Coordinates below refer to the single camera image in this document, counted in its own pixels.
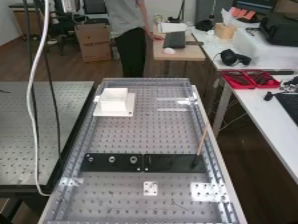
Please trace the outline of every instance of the white wall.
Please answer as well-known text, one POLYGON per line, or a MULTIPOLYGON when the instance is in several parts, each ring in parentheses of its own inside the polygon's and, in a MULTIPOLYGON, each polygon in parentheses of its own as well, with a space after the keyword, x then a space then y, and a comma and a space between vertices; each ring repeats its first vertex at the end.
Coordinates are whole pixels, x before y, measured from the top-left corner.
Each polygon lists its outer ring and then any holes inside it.
MULTIPOLYGON (((155 14, 160 14, 168 19, 179 16, 183 0, 145 0, 149 21, 153 21, 155 14)), ((195 22, 196 18, 196 0, 185 1, 185 21, 195 22)))
POLYGON ((0 0, 0 46, 20 36, 19 26, 8 8, 7 0, 0 0))

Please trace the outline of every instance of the black bag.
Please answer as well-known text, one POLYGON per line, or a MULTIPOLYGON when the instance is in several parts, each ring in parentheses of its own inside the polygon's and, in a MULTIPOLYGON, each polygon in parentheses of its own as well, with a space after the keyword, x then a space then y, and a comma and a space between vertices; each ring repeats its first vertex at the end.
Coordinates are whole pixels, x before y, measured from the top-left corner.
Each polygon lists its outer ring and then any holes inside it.
POLYGON ((290 15, 269 14, 261 22, 261 32, 270 44, 298 47, 298 21, 290 15))

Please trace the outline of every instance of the red object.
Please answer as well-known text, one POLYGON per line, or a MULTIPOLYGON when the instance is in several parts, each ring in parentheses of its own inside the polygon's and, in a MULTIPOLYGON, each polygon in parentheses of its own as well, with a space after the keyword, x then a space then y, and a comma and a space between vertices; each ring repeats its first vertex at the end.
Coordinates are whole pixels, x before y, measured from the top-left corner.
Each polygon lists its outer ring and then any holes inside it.
POLYGON ((239 70, 225 70, 221 72, 223 77, 233 89, 255 89, 256 83, 249 76, 239 70))
POLYGON ((252 20, 253 16, 255 16, 256 12, 251 11, 247 16, 244 16, 244 18, 247 18, 248 20, 252 20))
POLYGON ((266 71, 247 70, 244 71, 244 73, 252 79, 257 88, 280 88, 281 83, 273 78, 273 76, 266 71))
POLYGON ((240 17, 240 18, 245 17, 247 13, 248 13, 248 10, 243 9, 243 10, 240 11, 240 14, 239 14, 237 17, 240 17))
POLYGON ((235 17, 237 17, 239 14, 240 14, 240 12, 241 12, 241 9, 236 8, 236 9, 233 10, 232 15, 233 15, 235 17))

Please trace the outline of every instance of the small white cube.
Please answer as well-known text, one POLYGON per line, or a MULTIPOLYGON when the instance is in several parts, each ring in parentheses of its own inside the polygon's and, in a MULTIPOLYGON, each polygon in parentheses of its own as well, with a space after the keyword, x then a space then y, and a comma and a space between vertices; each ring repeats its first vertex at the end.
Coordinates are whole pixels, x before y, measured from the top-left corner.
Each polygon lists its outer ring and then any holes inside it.
POLYGON ((127 111, 128 88, 106 88, 100 97, 102 110, 106 112, 127 111))

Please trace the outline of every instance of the white container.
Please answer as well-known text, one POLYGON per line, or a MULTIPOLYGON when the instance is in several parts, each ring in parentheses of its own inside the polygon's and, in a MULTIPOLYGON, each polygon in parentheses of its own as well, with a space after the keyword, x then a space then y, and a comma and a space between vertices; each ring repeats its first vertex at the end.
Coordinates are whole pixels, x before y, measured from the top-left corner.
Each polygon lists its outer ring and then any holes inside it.
POLYGON ((255 36, 243 28, 236 31, 233 45, 244 55, 252 58, 288 58, 297 61, 298 47, 272 45, 261 31, 255 31, 253 34, 255 36))
POLYGON ((100 96, 100 106, 103 112, 125 112, 128 99, 127 88, 106 88, 100 96))

